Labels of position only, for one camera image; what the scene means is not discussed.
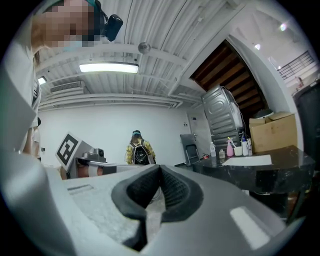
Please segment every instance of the cardboard box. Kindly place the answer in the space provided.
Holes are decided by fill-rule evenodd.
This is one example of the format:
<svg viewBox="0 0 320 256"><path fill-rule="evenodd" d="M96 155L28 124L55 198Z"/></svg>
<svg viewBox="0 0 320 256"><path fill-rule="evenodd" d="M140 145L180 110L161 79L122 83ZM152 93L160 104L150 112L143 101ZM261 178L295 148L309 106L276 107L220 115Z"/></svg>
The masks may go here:
<svg viewBox="0 0 320 256"><path fill-rule="evenodd" d="M297 146L297 126L294 113L279 112L262 119L249 119L253 152Z"/></svg>

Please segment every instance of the white ceiling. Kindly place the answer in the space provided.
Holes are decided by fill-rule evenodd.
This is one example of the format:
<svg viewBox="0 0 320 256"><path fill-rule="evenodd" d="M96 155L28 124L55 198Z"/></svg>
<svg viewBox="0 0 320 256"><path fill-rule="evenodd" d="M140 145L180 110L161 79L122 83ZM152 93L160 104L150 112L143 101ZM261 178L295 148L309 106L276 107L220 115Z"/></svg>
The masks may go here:
<svg viewBox="0 0 320 256"><path fill-rule="evenodd" d="M247 16L233 32L233 35L248 40L253 45L260 44L260 52L272 58L274 65L285 66L295 58L310 50L305 37L295 19L271 0L256 0L256 10ZM287 29L281 31L281 24Z"/></svg>
<svg viewBox="0 0 320 256"><path fill-rule="evenodd" d="M199 66L214 51L215 47L208 49L209 42L217 37L219 31L226 27L225 25L248 1L100 0L100 2L107 16L117 14L122 18L123 26L118 36L113 42L103 38L95 42L94 47L42 49L40 66L36 69L37 77L44 76L47 80L47 83L41 85L42 109L46 104L50 88L76 81L84 81L90 94L101 94L101 96L125 94L133 95L132 97L142 95L150 97L150 101L143 101L144 104L155 103L151 97L159 97L158 100L176 99L179 106L199 106L200 96L204 91L188 77L183 77L184 72L196 60ZM255 16L249 23L253 28L256 27L255 31L266 30L261 29L261 26L266 25L266 21L260 20L260 16ZM257 32L255 36L259 39L263 35ZM138 45L141 42L148 42L151 45L148 54L139 53ZM79 64L101 61L137 63L139 73L82 73L79 69ZM132 98L132 102L139 103L139 99L141 98ZM114 102L106 97L98 103ZM95 103L88 98L87 101L77 104ZM158 102L158 104L172 107L166 103ZM65 105L63 99L57 100L58 105Z"/></svg>

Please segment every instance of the person wearing backpack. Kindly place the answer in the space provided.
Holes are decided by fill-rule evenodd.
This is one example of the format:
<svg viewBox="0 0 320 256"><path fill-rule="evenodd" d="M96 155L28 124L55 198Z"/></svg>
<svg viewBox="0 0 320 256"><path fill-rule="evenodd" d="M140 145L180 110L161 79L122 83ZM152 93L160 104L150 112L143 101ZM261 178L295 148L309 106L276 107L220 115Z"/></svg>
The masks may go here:
<svg viewBox="0 0 320 256"><path fill-rule="evenodd" d="M129 145L126 147L125 161L128 165L153 165L156 154L150 143L144 140L139 130L132 132Z"/></svg>

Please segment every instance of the doorway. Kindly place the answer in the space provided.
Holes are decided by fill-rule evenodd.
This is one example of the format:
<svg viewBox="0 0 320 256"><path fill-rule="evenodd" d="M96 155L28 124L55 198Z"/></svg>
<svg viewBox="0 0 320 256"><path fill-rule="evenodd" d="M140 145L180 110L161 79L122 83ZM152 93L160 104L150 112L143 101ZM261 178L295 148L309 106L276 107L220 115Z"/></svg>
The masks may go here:
<svg viewBox="0 0 320 256"><path fill-rule="evenodd" d="M204 154L210 155L211 133L209 123L204 111L188 111L187 118L190 132L194 134L195 145L200 159Z"/></svg>

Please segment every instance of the backpack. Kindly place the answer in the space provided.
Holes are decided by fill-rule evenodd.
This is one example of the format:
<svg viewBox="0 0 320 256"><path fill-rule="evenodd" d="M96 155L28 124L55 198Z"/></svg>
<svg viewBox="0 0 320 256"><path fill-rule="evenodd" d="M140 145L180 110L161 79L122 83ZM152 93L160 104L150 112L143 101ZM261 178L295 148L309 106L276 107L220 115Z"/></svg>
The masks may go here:
<svg viewBox="0 0 320 256"><path fill-rule="evenodd" d="M135 145L133 142L130 143L132 147L132 163L134 165L153 165L155 163L154 158L150 154L149 150L145 147L145 140L141 140L140 145Z"/></svg>

